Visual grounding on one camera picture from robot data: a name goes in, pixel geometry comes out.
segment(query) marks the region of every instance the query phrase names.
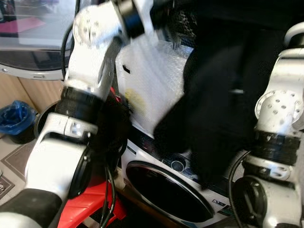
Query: black garment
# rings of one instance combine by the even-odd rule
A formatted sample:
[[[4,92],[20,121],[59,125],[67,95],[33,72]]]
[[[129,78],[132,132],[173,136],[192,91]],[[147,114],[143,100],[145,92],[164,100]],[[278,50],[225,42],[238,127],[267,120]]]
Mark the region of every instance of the black garment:
[[[239,150],[250,149],[257,122],[256,102],[267,87],[278,54],[284,49],[287,25],[299,16],[297,12],[296,17],[291,17],[293,11],[289,9],[282,15],[283,21],[273,21],[270,16],[266,18],[265,8],[261,7],[263,18],[257,16],[256,10],[247,18],[226,20],[220,14],[222,5],[216,2],[225,5],[213,1],[211,7],[208,2],[213,11],[200,15],[198,23],[205,24],[199,24],[199,29],[204,33],[198,36],[198,45],[184,68],[185,94],[154,130],[160,156],[192,150],[191,167],[201,183],[216,181]],[[225,6],[224,15],[233,15],[231,12],[235,11],[238,12],[235,15],[244,16],[247,11],[244,6],[237,10]],[[234,93],[236,89],[244,93]]]

